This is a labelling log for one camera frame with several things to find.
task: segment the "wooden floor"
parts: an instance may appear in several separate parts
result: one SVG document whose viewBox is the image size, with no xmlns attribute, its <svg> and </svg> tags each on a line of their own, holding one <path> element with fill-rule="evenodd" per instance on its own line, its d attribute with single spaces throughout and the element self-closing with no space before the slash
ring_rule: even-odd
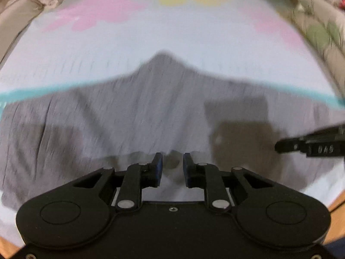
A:
<svg viewBox="0 0 345 259">
<path fill-rule="evenodd" d="M 345 200 L 345 191 L 337 198 L 337 200 L 329 207 L 332 210 L 337 204 Z M 326 241 L 331 242 L 345 236 L 345 205 L 332 213 L 332 224 L 327 234 Z M 18 247 L 9 243 L 0 237 L 0 254 L 5 258 L 10 258 L 18 251 Z"/>
</svg>

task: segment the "pink flower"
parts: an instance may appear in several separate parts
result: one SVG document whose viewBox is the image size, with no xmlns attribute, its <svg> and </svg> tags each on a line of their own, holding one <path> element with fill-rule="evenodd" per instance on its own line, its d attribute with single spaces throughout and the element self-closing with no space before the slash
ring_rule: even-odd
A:
<svg viewBox="0 0 345 259">
<path fill-rule="evenodd" d="M 48 25 L 44 31 L 55 30 L 69 22 L 73 22 L 73 31 L 83 31 L 97 24 L 98 20 L 118 23 L 129 19 L 129 15 L 144 7 L 132 0 L 82 0 L 76 5 L 57 12 L 56 21 Z"/>
<path fill-rule="evenodd" d="M 266 11 L 254 8 L 242 9 L 254 22 L 258 33 L 267 35 L 278 35 L 289 47 L 296 49 L 304 45 L 300 34 L 298 34 L 287 21 Z"/>
</svg>

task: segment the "gray cloth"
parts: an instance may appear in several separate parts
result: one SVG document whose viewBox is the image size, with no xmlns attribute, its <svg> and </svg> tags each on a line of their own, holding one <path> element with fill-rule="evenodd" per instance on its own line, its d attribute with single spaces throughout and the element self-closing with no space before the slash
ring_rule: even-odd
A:
<svg viewBox="0 0 345 259">
<path fill-rule="evenodd" d="M 254 84 L 204 76 L 160 54 L 128 77 L 6 106 L 0 123 L 4 205 L 105 165 L 124 170 L 166 154 L 159 189 L 145 200 L 202 200 L 187 189 L 182 153 L 221 170 L 244 166 L 302 190 L 340 159 L 278 155 L 277 140 L 344 121 L 345 111 Z"/>
</svg>

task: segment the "red object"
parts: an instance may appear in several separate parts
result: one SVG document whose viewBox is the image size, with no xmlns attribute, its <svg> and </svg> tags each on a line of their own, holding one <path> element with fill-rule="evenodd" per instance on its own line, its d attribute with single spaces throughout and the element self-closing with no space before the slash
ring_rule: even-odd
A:
<svg viewBox="0 0 345 259">
<path fill-rule="evenodd" d="M 345 9 L 345 0 L 342 0 L 339 5 L 338 5 L 339 8 L 341 9 Z"/>
</svg>

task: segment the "silver screw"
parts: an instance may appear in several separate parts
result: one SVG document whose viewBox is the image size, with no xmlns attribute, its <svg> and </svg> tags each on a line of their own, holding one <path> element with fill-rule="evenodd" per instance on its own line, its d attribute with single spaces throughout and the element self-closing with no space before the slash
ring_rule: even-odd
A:
<svg viewBox="0 0 345 259">
<path fill-rule="evenodd" d="M 25 259 L 37 259 L 35 255 L 29 253 L 25 256 Z"/>
<path fill-rule="evenodd" d="M 119 208 L 123 208 L 123 209 L 129 209 L 134 207 L 135 203 L 131 200 L 121 200 L 117 203 L 117 206 Z"/>
<path fill-rule="evenodd" d="M 226 200 L 215 200 L 212 202 L 212 205 L 215 208 L 226 209 L 227 207 L 229 207 L 230 203 Z"/>
<path fill-rule="evenodd" d="M 171 211 L 171 212 L 176 212 L 176 211 L 178 211 L 178 208 L 177 208 L 177 207 L 170 207 L 170 208 L 169 208 L 169 211 Z"/>
</svg>

